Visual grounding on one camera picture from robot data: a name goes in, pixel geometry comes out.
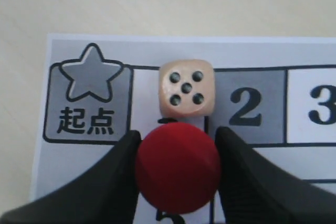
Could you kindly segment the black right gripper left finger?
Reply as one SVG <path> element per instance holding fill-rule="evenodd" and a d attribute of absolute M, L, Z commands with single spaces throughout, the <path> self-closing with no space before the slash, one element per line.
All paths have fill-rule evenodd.
<path fill-rule="evenodd" d="M 133 223 L 139 196 L 135 156 L 140 143 L 138 131 L 127 132 L 82 175 L 3 213 L 1 223 Z"/>

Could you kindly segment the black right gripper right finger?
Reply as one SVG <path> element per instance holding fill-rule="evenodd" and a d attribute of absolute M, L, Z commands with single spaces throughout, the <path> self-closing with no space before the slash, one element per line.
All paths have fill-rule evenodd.
<path fill-rule="evenodd" d="M 335 223 L 335 195 L 276 166 L 233 130 L 215 133 L 227 223 Z"/>

